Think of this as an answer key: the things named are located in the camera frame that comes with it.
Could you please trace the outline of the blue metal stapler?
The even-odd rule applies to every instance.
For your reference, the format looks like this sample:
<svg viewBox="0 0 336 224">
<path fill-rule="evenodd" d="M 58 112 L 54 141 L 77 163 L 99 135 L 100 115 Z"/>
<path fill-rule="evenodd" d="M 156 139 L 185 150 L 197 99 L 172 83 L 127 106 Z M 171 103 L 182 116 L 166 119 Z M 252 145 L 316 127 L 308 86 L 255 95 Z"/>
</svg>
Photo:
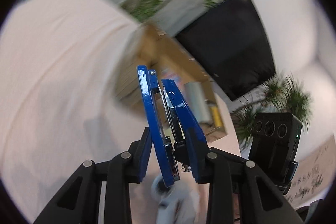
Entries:
<svg viewBox="0 0 336 224">
<path fill-rule="evenodd" d="M 190 171 L 198 184 L 209 182 L 206 137 L 174 80 L 159 84 L 156 71 L 137 67 L 142 102 L 157 162 L 165 186 L 180 179 L 177 163 Z"/>
</svg>

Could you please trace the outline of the brown cardboard box tray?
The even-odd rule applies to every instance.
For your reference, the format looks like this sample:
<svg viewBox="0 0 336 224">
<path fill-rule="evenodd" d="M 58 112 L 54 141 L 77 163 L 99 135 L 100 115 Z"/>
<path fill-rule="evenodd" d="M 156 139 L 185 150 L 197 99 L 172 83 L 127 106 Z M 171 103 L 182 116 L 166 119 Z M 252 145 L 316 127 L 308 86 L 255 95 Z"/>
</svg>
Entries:
<svg viewBox="0 0 336 224">
<path fill-rule="evenodd" d="M 141 111 L 142 103 L 137 78 L 139 65 L 154 69 L 159 81 L 174 80 L 185 99 L 184 84 L 200 82 L 206 102 L 213 101 L 219 108 L 210 77 L 204 69 L 192 60 L 182 46 L 154 24 L 142 24 L 135 29 L 127 41 L 118 66 L 116 97 L 124 105 L 134 108 L 136 112 Z M 200 123 L 200 125 L 208 142 L 219 140 L 228 134 L 224 126 L 214 127 L 213 121 L 211 124 Z"/>
</svg>

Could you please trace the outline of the small white desk fan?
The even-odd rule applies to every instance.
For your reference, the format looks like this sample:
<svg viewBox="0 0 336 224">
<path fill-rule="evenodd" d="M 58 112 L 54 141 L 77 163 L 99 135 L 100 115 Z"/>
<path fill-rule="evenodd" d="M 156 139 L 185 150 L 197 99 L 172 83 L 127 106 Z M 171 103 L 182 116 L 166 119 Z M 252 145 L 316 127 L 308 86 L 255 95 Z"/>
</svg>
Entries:
<svg viewBox="0 0 336 224">
<path fill-rule="evenodd" d="M 199 195 L 183 180 L 165 186 L 159 174 L 151 185 L 151 196 L 158 202 L 156 223 L 194 223 L 197 217 Z"/>
</svg>

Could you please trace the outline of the pink tablecloth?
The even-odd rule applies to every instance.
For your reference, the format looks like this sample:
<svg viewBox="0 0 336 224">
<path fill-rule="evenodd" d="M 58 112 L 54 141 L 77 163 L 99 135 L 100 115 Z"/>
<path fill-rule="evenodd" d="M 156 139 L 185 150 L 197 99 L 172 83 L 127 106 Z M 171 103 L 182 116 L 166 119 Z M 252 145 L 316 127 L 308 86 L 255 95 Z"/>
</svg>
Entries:
<svg viewBox="0 0 336 224">
<path fill-rule="evenodd" d="M 29 222 L 85 161 L 108 161 L 138 140 L 141 111 L 115 94 L 118 66 L 139 24 L 109 0 L 27 0 L 1 28 L 1 180 Z M 227 136 L 211 146 L 238 155 Z"/>
</svg>

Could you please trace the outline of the spiky green potted plant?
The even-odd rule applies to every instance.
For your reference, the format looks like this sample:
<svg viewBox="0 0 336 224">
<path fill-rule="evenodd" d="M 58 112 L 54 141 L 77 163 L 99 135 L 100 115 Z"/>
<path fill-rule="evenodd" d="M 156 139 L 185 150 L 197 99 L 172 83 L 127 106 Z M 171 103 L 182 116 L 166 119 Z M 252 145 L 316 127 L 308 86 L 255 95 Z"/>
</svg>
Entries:
<svg viewBox="0 0 336 224">
<path fill-rule="evenodd" d="M 308 130 L 313 116 L 313 97 L 302 81 L 293 75 L 275 75 L 257 88 L 258 99 L 246 100 L 230 112 L 239 146 L 245 150 L 252 143 L 256 114 L 291 113 Z"/>
</svg>

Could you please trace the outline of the silver metal tin can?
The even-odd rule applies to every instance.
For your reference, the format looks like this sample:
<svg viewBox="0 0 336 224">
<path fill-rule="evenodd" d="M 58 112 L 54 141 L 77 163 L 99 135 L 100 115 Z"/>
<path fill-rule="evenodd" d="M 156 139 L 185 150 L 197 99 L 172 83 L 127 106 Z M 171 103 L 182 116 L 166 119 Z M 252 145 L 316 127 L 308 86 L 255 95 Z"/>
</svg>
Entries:
<svg viewBox="0 0 336 224">
<path fill-rule="evenodd" d="M 187 103 L 198 123 L 212 123 L 212 117 L 200 82 L 184 84 Z"/>
</svg>

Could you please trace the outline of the black monitor screen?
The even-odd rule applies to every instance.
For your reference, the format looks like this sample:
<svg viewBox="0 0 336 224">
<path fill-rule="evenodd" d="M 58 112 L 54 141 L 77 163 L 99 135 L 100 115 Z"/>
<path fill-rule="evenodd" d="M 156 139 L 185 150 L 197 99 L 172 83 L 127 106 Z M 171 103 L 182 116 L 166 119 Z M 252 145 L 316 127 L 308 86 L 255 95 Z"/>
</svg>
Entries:
<svg viewBox="0 0 336 224">
<path fill-rule="evenodd" d="M 269 40 L 252 0 L 223 0 L 175 39 L 232 101 L 276 74 Z"/>
</svg>

